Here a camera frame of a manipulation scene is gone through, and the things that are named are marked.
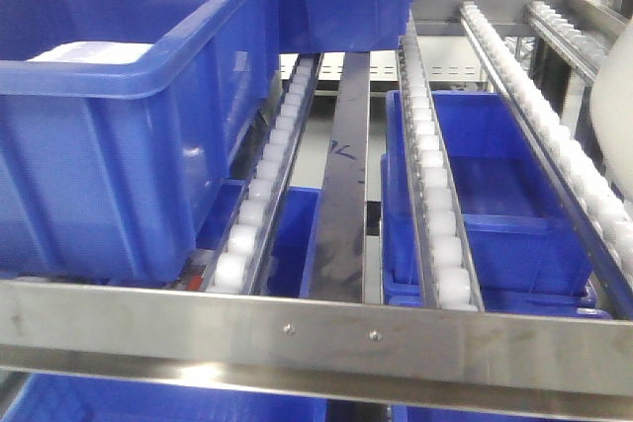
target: bin rim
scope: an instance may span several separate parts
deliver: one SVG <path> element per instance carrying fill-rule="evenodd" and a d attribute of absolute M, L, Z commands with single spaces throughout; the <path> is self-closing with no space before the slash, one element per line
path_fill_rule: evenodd
<path fill-rule="evenodd" d="M 0 59 L 0 95 L 107 99 L 151 96 L 164 90 L 246 1 L 205 1 L 133 63 Z"/>

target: roller conveyor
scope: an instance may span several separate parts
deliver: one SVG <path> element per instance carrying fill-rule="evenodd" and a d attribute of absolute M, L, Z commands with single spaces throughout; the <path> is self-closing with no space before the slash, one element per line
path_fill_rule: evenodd
<path fill-rule="evenodd" d="M 595 37 L 590 32 L 595 30 L 596 12 L 602 7 L 584 3 L 587 0 L 542 0 L 562 12 L 560 18 L 550 16 L 548 20 L 545 14 L 550 11 L 540 1 L 417 0 L 419 5 L 428 4 L 424 12 L 430 18 L 419 15 L 414 5 L 414 19 L 398 56 L 419 285 L 424 306 L 431 309 L 361 303 L 366 286 L 371 285 L 365 276 L 372 271 L 367 268 L 364 247 L 360 246 L 362 251 L 357 252 L 358 247 L 351 244 L 359 229 L 365 231 L 365 199 L 359 195 L 364 183 L 355 175 L 354 180 L 346 181 L 342 174 L 349 164 L 349 155 L 354 157 L 355 173 L 364 171 L 367 121 L 354 124 L 343 108 L 356 108 L 357 114 L 364 112 L 366 116 L 361 116 L 368 117 L 368 53 L 349 54 L 343 70 L 337 106 L 340 109 L 326 170 L 329 181 L 323 186 L 322 215 L 316 228 L 316 247 L 342 244 L 323 247 L 320 255 L 316 253 L 311 298 L 253 295 L 261 292 L 266 276 L 264 264 L 277 219 L 274 211 L 279 210 L 287 188 L 317 86 L 319 56 L 302 57 L 285 99 L 279 103 L 279 118 L 290 117 L 294 122 L 274 121 L 255 154 L 256 159 L 281 158 L 284 165 L 275 167 L 274 174 L 259 168 L 261 162 L 252 165 L 219 247 L 230 251 L 230 231 L 236 224 L 256 227 L 261 223 L 262 230 L 256 232 L 253 241 L 253 257 L 242 263 L 243 277 L 229 276 L 229 285 L 219 286 L 215 272 L 227 253 L 198 252 L 192 255 L 191 265 L 200 272 L 193 277 L 206 292 L 183 292 L 193 289 L 188 285 L 192 275 L 186 276 L 177 290 L 2 281 L 0 366 L 20 371 L 589 420 L 633 416 L 633 325 L 625 319 L 591 322 L 445 311 L 484 310 L 484 304 L 415 33 L 466 33 L 489 80 L 506 100 L 577 227 L 618 316 L 633 316 L 633 295 L 625 275 L 630 274 L 626 260 L 630 219 L 569 131 L 554 118 L 550 105 L 498 34 L 525 35 L 534 29 L 545 41 L 563 44 L 566 49 L 561 48 L 560 53 L 572 63 L 581 62 L 579 72 L 586 71 L 584 79 L 590 83 L 599 64 L 596 55 L 602 52 L 603 45 L 592 40 Z M 564 16 L 572 13 L 577 17 L 583 9 L 586 17 L 581 18 L 582 35 L 589 35 L 588 42 L 597 43 L 593 49 L 588 48 L 588 42 L 574 42 L 563 36 L 563 32 L 574 32 Z M 610 17 L 603 29 L 605 38 L 612 38 L 618 30 L 614 22 Z M 586 54 L 589 50 L 595 54 Z M 292 95 L 301 97 L 296 105 L 300 107 L 293 110 L 296 117 L 282 111 L 284 100 L 288 102 Z M 278 135 L 274 134 L 276 129 L 289 133 L 273 137 Z M 343 129 L 351 136 L 348 145 L 357 146 L 358 153 L 350 154 L 348 149 L 337 146 L 343 145 Z M 282 148 L 266 149 L 266 140 Z M 446 173 L 429 172 L 430 169 Z M 254 180 L 262 177 L 275 183 L 267 208 L 263 214 L 246 213 L 241 207 L 255 193 L 254 185 L 259 182 Z M 435 183 L 440 186 L 431 186 L 434 180 L 439 180 Z M 429 193 L 430 188 L 447 189 L 448 194 Z M 268 193 L 268 188 L 261 190 Z M 436 201 L 429 202 L 430 196 L 437 197 Z M 339 214 L 340 207 L 348 212 L 350 218 L 344 224 L 334 221 L 337 207 Z M 453 216 L 454 222 L 436 221 L 438 216 Z M 452 263 L 454 259 L 453 255 L 440 252 L 436 236 L 459 239 L 460 262 L 454 267 L 468 275 L 467 301 L 446 300 L 443 296 L 437 262 L 445 259 Z M 341 264 L 342 271 L 337 273 L 328 267 L 332 262 L 346 264 Z M 123 308 L 125 319 L 121 318 Z M 429 357 L 438 353 L 441 358 Z"/>

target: metal shelf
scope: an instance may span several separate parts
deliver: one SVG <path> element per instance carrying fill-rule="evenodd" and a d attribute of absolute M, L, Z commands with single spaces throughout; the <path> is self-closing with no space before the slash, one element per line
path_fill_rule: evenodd
<path fill-rule="evenodd" d="M 418 34 L 463 36 L 459 6 L 464 1 L 416 0 Z M 523 7 L 534 0 L 476 1 L 500 34 L 534 36 L 523 16 Z M 611 41 L 625 25 L 589 0 L 547 2 Z M 331 213 L 321 216 L 317 242 L 335 259 L 317 259 L 313 298 L 321 300 L 0 281 L 0 367 L 513 414 L 633 419 L 629 321 L 359 302 L 362 251 L 351 252 L 357 241 L 350 236 L 364 229 L 363 188 L 360 175 L 345 177 L 334 170 L 348 160 L 354 174 L 361 173 L 369 67 L 368 53 L 348 54 L 341 77 L 332 138 L 337 143 L 326 175 L 347 181 L 326 181 L 324 187 L 322 210 Z M 355 150 L 353 160 L 339 150 L 344 132 Z M 573 199 L 569 188 L 560 193 Z M 341 229 L 336 210 L 345 194 L 353 223 Z M 337 240 L 339 249 L 327 239 L 336 229 L 347 236 Z M 333 262 L 342 262 L 344 272 L 330 273 L 339 270 L 328 268 Z"/>

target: metal rail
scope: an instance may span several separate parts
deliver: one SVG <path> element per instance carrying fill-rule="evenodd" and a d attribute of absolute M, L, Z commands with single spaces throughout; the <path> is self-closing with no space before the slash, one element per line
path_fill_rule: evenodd
<path fill-rule="evenodd" d="M 405 39 L 408 39 L 409 44 L 414 45 L 414 51 L 417 52 L 416 58 L 420 58 L 419 48 L 417 45 L 416 35 L 414 34 L 414 25 L 412 22 L 409 22 L 408 32 L 405 36 Z M 417 257 L 417 268 L 419 275 L 419 286 L 420 292 L 422 295 L 422 301 L 425 307 L 427 308 L 437 308 L 439 307 L 438 303 L 438 295 L 434 284 L 434 276 L 431 269 L 431 250 L 429 244 L 429 236 L 427 235 L 427 230 L 425 226 L 425 217 L 426 212 L 424 209 L 424 204 L 422 202 L 422 197 L 424 196 L 424 191 L 421 187 L 419 172 L 418 172 L 418 163 L 417 159 L 414 157 L 414 149 L 415 149 L 415 138 L 411 131 L 412 119 L 408 115 L 409 108 L 411 106 L 411 93 L 410 86 L 412 84 L 416 84 L 421 86 L 424 90 L 424 94 L 428 98 L 430 110 L 432 114 L 432 121 L 436 126 L 436 133 L 439 135 L 440 142 L 440 151 L 444 157 L 444 169 L 447 171 L 448 175 L 448 188 L 451 191 L 451 195 L 453 198 L 453 211 L 455 212 L 456 217 L 456 225 L 457 225 L 457 237 L 462 242 L 462 264 L 464 269 L 468 272 L 471 283 L 471 303 L 474 305 L 479 311 L 484 310 L 484 301 L 482 299 L 482 294 L 479 287 L 479 280 L 477 278 L 477 272 L 475 270 L 475 265 L 473 263 L 473 256 L 471 255 L 470 245 L 468 243 L 468 235 L 466 233 L 466 227 L 464 225 L 464 219 L 462 217 L 461 208 L 459 205 L 459 199 L 457 197 L 457 190 L 455 188 L 455 182 L 453 180 L 453 173 L 451 170 L 451 165 L 448 160 L 448 152 L 446 151 L 446 144 L 444 143 L 444 138 L 442 135 L 442 131 L 440 128 L 439 119 L 437 118 L 437 113 L 435 111 L 435 107 L 433 104 L 433 99 L 431 96 L 431 89 L 426 80 L 426 74 L 424 72 L 423 62 L 419 62 L 419 67 L 422 72 L 421 77 L 416 77 L 412 74 L 411 71 L 407 71 L 407 61 L 405 50 L 401 47 L 398 51 L 398 70 L 399 75 L 401 77 L 401 98 L 403 102 L 402 109 L 402 117 L 403 117 L 403 135 L 405 139 L 405 160 L 407 165 L 407 184 L 409 191 L 409 198 L 411 204 L 411 216 L 413 219 L 413 228 L 415 234 L 415 249 L 416 249 L 416 257 Z"/>
<path fill-rule="evenodd" d="M 293 68 L 293 73 L 291 75 L 294 77 L 297 71 L 297 66 L 299 65 L 301 58 L 307 57 L 312 61 L 312 67 L 310 72 L 310 80 L 306 85 L 306 92 L 304 98 L 302 100 L 302 104 L 300 106 L 300 114 L 297 120 L 297 124 L 293 129 L 293 132 L 290 137 L 290 141 L 288 144 L 288 153 L 286 157 L 286 161 L 282 164 L 282 170 L 280 170 L 280 179 L 279 183 L 276 184 L 273 190 L 272 203 L 270 206 L 271 212 L 267 213 L 264 216 L 264 222 L 262 225 L 261 237 L 255 243 L 255 250 L 253 252 L 252 257 L 246 267 L 246 275 L 244 277 L 244 282 L 242 284 L 242 288 L 237 294 L 243 295 L 253 295 L 258 294 L 265 287 L 263 284 L 267 278 L 266 275 L 266 264 L 268 262 L 268 258 L 270 257 L 270 252 L 272 251 L 272 246 L 274 244 L 274 237 L 276 236 L 276 229 L 278 224 L 278 218 L 281 209 L 283 208 L 284 199 L 286 196 L 286 191 L 288 188 L 288 183 L 290 180 L 290 176 L 292 174 L 293 166 L 295 163 L 295 159 L 297 157 L 297 150 L 299 149 L 299 144 L 301 143 L 301 138 L 306 127 L 306 120 L 308 118 L 310 107 L 312 105 L 312 100 L 314 96 L 314 91 L 317 86 L 317 78 L 318 71 L 320 69 L 320 62 L 322 59 L 322 55 L 300 55 L 297 58 L 295 67 Z M 281 101 L 283 97 L 280 98 L 279 104 L 275 108 L 275 111 L 278 113 L 281 105 Z M 277 114 L 272 117 L 272 121 L 277 118 Z M 226 243 L 228 242 L 229 232 L 234 223 L 237 222 L 237 217 L 239 213 L 240 204 L 246 199 L 248 194 L 248 186 L 251 180 L 255 176 L 255 166 L 258 163 L 258 160 L 261 158 L 263 153 L 264 144 L 267 142 L 267 137 L 270 133 L 265 135 L 265 139 L 262 140 L 260 146 L 254 154 L 255 160 L 252 161 L 251 169 L 248 172 L 246 180 L 244 180 L 244 185 L 237 197 L 235 202 L 235 206 L 233 211 L 228 219 L 225 232 L 223 233 L 218 248 L 214 251 L 206 251 L 206 250 L 197 250 L 191 263 L 192 266 L 203 268 L 202 273 L 202 284 L 200 285 L 200 290 L 206 291 L 210 287 L 211 280 L 213 279 L 214 272 L 216 270 L 216 266 L 218 264 L 218 258 L 221 255 L 222 251 L 226 249 Z"/>
<path fill-rule="evenodd" d="M 589 58 L 580 48 L 572 44 L 568 35 L 557 29 L 552 22 L 548 20 L 537 10 L 535 3 L 527 7 L 527 21 L 534 31 L 547 44 L 554 48 L 565 61 L 572 66 L 581 78 L 592 86 L 599 69 L 599 63 Z"/>
<path fill-rule="evenodd" d="M 0 365 L 330 398 L 633 418 L 633 324 L 0 283 Z"/>
<path fill-rule="evenodd" d="M 369 52 L 347 53 L 325 164 L 310 298 L 363 301 Z"/>

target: screw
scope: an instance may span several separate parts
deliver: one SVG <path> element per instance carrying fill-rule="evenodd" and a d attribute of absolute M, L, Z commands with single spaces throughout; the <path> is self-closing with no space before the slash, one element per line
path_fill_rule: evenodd
<path fill-rule="evenodd" d="M 369 339 L 375 342 L 379 342 L 380 340 L 383 339 L 383 335 L 378 330 L 372 330 L 369 332 Z"/>

